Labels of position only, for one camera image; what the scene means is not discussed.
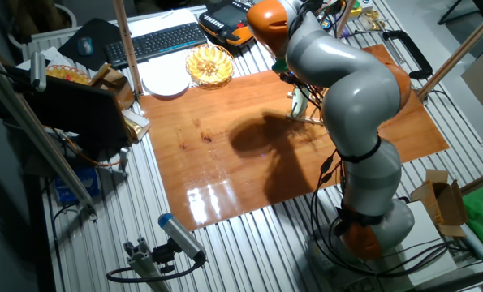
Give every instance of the wooden tabletop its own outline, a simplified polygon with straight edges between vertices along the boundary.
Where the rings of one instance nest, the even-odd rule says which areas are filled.
[[[371,51],[390,58],[383,46]],[[285,119],[291,89],[265,71],[213,91],[190,88],[172,101],[140,98],[170,210],[185,227],[194,230],[313,190],[334,145],[323,126]],[[379,134],[398,148],[402,162],[448,148],[414,93]]]

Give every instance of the computer mouse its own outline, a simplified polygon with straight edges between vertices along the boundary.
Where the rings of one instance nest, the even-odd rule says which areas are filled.
[[[77,41],[77,50],[81,56],[89,56],[93,54],[93,46],[91,37],[81,37]]]

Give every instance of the black keyboard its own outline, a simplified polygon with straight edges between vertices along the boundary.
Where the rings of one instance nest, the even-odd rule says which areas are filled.
[[[197,23],[182,24],[132,39],[137,62],[189,49],[207,42]],[[104,50],[113,68],[127,67],[126,52],[121,41],[105,45]]]

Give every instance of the black handle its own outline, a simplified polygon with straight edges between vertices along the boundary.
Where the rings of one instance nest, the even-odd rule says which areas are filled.
[[[389,39],[401,40],[411,53],[414,60],[418,63],[418,66],[421,67],[420,70],[409,73],[409,77],[420,80],[427,79],[433,74],[433,68],[430,66],[425,56],[420,52],[420,49],[418,49],[414,41],[412,41],[411,37],[406,32],[401,30],[384,32],[383,37],[386,41]]]

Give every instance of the aluminum profile table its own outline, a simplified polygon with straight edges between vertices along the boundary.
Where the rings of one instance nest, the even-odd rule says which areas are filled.
[[[402,29],[383,0],[375,0],[380,15],[388,19],[386,27]],[[191,9],[199,15],[204,6]],[[130,19],[135,21],[155,15]],[[363,29],[358,20],[350,30]],[[28,59],[34,51],[60,47],[76,28],[36,35],[23,51]],[[378,33],[365,33],[342,40],[357,48],[383,43]],[[400,42],[394,41],[406,60],[401,67],[407,72],[418,66]],[[269,70],[274,64],[261,44],[241,49],[235,55],[235,77]],[[74,63],[94,75],[84,66]],[[131,80],[128,71],[122,73]],[[424,80],[413,80],[421,88]],[[445,91],[438,85],[435,89]],[[138,103],[133,110],[141,114]],[[430,93],[425,105],[430,117],[450,148],[428,157],[402,164],[402,180],[395,196],[407,196],[425,180],[426,169],[447,170],[460,185],[483,175],[483,146],[462,111],[451,97]],[[108,157],[117,161],[118,156]],[[170,211],[157,161],[149,137],[131,147],[126,173],[118,166],[98,170],[103,195],[95,199],[98,219],[90,221],[78,212],[61,214],[52,225],[47,220],[50,251],[57,291],[149,291],[146,284],[118,284],[106,280],[106,273],[127,267],[123,243],[145,237],[151,247],[166,243],[167,236],[157,225],[160,214]],[[42,194],[45,217],[51,218],[62,205],[50,187]],[[262,208],[242,216],[221,221],[193,231],[208,252],[205,268],[191,275],[170,280],[173,291],[324,291],[332,290],[329,282],[313,272],[306,259],[304,242],[311,234],[308,203],[311,194]],[[334,220],[334,208],[341,195],[334,187],[320,192],[321,223]],[[190,268],[191,262],[178,255],[176,271]],[[134,275],[129,272],[123,277]]]

